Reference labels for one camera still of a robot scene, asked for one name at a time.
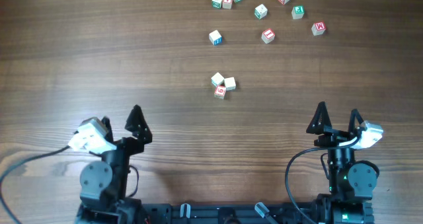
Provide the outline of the green-sided bird block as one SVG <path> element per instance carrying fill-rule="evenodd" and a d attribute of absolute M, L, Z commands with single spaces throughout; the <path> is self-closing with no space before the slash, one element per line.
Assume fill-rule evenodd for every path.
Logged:
<path fill-rule="evenodd" d="M 217 72 L 214 76 L 211 77 L 211 83 L 213 86 L 221 86 L 224 83 L 224 76 Z"/>

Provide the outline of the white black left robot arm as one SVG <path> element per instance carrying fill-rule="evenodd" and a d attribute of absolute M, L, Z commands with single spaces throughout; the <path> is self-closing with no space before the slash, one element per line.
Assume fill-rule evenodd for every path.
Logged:
<path fill-rule="evenodd" d="M 76 223 L 149 223 L 150 218 L 133 192 L 126 194 L 130 157 L 144 152 L 152 142 L 152 133 L 135 105 L 125 129 L 132 135 L 114 140 L 110 120 L 92 117 L 84 120 L 69 142 L 76 151 L 87 151 L 99 161 L 89 163 L 80 174 L 81 205 Z"/>

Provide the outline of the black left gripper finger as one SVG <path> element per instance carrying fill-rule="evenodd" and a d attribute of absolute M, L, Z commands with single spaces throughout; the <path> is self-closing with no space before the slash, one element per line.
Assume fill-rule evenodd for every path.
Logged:
<path fill-rule="evenodd" d="M 143 144 L 151 143 L 153 140 L 153 135 L 145 121 L 142 109 L 137 104 L 132 108 L 126 120 L 125 129 L 130 131 Z"/>
<path fill-rule="evenodd" d="M 104 139 L 109 143 L 113 143 L 114 138 L 113 138 L 113 133 L 112 133 L 112 126 L 110 124 L 110 119 L 107 116 L 104 116 L 102 118 L 101 122 L 104 124 L 104 126 L 106 128 L 106 134 L 104 135 Z"/>

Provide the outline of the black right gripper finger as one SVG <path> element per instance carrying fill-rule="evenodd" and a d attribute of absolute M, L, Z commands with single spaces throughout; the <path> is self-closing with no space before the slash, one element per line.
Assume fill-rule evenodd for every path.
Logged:
<path fill-rule="evenodd" d="M 318 103 L 315 115 L 313 116 L 306 132 L 315 135 L 321 135 L 332 129 L 330 117 L 326 103 L 324 101 Z"/>
<path fill-rule="evenodd" d="M 350 114 L 350 121 L 348 124 L 348 135 L 350 137 L 357 136 L 361 132 L 360 125 L 364 120 L 357 109 L 353 109 Z"/>

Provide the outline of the blue-sided snail block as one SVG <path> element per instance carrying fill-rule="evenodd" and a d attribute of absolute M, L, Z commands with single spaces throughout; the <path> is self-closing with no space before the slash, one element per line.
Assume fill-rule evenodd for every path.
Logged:
<path fill-rule="evenodd" d="M 227 91 L 236 89 L 236 82 L 234 77 L 224 78 L 224 84 Z"/>

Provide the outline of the red 6 number block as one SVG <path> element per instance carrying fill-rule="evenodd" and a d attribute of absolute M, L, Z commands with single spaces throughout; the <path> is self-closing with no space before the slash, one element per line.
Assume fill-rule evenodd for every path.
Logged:
<path fill-rule="evenodd" d="M 215 88 L 214 97 L 220 98 L 220 99 L 224 99 L 225 98 L 225 93 L 226 93 L 226 87 L 225 86 L 218 85 Z"/>

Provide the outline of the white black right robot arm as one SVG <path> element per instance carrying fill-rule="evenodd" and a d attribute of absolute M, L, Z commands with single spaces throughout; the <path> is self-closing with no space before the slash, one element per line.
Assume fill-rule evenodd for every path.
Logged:
<path fill-rule="evenodd" d="M 312 202 L 310 218 L 314 223 L 374 223 L 371 200 L 380 170 L 369 161 L 357 161 L 355 152 L 375 145 L 383 137 L 383 128 L 364 120 L 354 109 L 348 130 L 336 130 L 326 103 L 320 102 L 306 132 L 318 135 L 314 145 L 327 150 L 325 175 L 330 192 Z"/>

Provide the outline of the red I letter block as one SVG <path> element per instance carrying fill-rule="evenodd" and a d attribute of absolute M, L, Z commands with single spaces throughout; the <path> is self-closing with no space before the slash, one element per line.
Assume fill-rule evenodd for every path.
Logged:
<path fill-rule="evenodd" d="M 274 31 L 271 28 L 268 28 L 262 33 L 261 39 L 265 44 L 269 44 L 275 39 L 275 36 Z"/>

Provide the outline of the blue P letter block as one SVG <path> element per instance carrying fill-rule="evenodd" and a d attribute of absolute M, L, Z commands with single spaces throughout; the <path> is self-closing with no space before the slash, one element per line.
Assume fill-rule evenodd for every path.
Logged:
<path fill-rule="evenodd" d="M 210 32 L 209 39 L 214 46 L 222 43 L 222 35 L 219 33 L 218 30 L 214 30 L 213 32 Z"/>

